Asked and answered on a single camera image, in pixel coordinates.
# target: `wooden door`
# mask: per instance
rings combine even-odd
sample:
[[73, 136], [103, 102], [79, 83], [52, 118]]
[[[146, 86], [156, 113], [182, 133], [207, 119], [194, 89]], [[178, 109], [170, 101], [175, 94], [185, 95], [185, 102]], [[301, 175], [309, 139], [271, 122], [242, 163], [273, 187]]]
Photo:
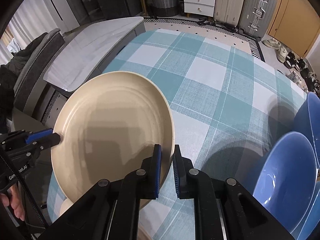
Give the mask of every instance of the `wooden door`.
[[308, 0], [281, 0], [269, 34], [303, 57], [319, 28], [320, 18]]

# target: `table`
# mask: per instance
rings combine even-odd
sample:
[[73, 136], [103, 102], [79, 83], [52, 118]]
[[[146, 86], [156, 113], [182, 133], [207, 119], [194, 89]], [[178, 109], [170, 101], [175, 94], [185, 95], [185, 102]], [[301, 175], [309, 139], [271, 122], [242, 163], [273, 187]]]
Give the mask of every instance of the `table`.
[[[291, 130], [306, 94], [271, 66], [234, 47], [195, 34], [145, 32], [104, 73], [137, 72], [164, 93], [175, 143], [183, 157], [210, 177], [243, 181], [253, 163]], [[57, 218], [65, 196], [54, 175], [48, 211]], [[140, 211], [153, 239], [195, 239], [193, 200], [179, 200], [172, 166], [159, 198]]]
[[43, 79], [58, 90], [60, 88], [62, 93], [73, 92], [87, 80], [100, 75], [117, 53], [142, 32], [145, 32], [143, 17], [91, 24], [63, 48]]

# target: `screw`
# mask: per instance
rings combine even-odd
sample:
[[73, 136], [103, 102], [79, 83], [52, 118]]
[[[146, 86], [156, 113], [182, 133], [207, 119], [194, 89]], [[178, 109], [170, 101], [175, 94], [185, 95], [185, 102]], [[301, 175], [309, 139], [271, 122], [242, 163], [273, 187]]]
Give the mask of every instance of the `screw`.
[[190, 169], [190, 170], [189, 170], [189, 173], [190, 173], [191, 175], [198, 175], [198, 174], [199, 174], [199, 171], [198, 171], [197, 169]]
[[107, 179], [101, 179], [98, 181], [98, 185], [100, 187], [105, 187], [106, 185], [108, 185], [108, 180]]
[[227, 179], [227, 183], [231, 186], [234, 186], [237, 183], [237, 181], [233, 178], [229, 178]]
[[138, 176], [143, 176], [144, 174], [146, 174], [146, 171], [145, 171], [144, 169], [138, 169], [138, 170], [136, 171], [136, 174], [137, 174]]

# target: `human hand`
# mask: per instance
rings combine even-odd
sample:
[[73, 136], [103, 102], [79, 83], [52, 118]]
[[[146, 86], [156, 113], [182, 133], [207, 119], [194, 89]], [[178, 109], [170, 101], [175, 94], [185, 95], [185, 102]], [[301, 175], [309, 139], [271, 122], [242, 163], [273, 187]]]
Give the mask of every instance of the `human hand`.
[[11, 198], [9, 199], [5, 194], [0, 193], [0, 198], [5, 207], [11, 205], [14, 215], [17, 218], [20, 218], [22, 221], [24, 221], [24, 209], [22, 205], [22, 200], [20, 196], [20, 192], [18, 190], [18, 187], [16, 184], [10, 187], [11, 190]]

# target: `wicker basket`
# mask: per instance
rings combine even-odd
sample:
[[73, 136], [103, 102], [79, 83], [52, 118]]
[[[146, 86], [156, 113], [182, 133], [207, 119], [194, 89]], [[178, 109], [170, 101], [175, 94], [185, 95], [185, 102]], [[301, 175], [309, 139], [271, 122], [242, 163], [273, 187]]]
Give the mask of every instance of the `wicker basket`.
[[152, 0], [155, 14], [159, 17], [171, 17], [178, 14], [178, 0]]

